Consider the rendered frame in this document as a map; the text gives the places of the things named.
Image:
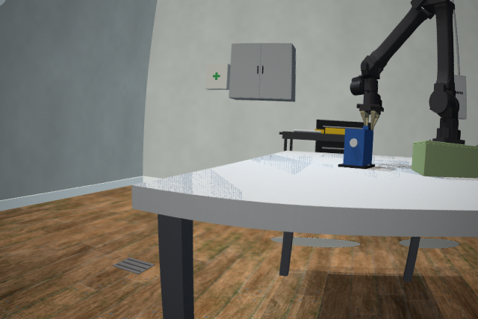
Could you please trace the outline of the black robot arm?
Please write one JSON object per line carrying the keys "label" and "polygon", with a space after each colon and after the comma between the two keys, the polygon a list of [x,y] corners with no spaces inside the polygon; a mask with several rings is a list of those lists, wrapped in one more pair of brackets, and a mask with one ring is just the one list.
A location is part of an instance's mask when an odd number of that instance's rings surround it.
{"label": "black robot arm", "polygon": [[465,145],[465,141],[460,140],[461,131],[458,130],[459,101],[456,98],[454,82],[453,10],[455,10],[455,4],[450,0],[412,0],[410,3],[413,7],[397,27],[375,51],[361,62],[362,75],[352,78],[350,91],[354,96],[363,95],[365,91],[378,92],[377,79],[380,79],[380,73],[387,62],[424,20],[436,15],[438,73],[434,91],[429,98],[429,106],[430,110],[442,118],[440,118],[440,128],[437,128],[436,138],[432,141]]}

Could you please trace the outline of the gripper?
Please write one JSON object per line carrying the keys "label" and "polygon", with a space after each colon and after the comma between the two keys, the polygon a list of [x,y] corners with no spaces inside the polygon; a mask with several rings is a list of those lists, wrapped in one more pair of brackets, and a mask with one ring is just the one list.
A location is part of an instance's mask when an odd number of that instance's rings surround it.
{"label": "gripper", "polygon": [[[370,121],[371,130],[374,129],[374,126],[376,125],[376,122],[379,119],[379,115],[381,115],[381,111],[384,112],[384,108],[381,105],[377,105],[377,100],[378,100],[377,92],[371,91],[371,93],[368,93],[368,91],[365,91],[364,104],[357,104],[357,108],[359,108],[360,110],[361,117],[363,119],[365,126],[368,126],[369,116],[371,114],[371,121]],[[366,118],[366,124],[365,124],[365,118]]]}

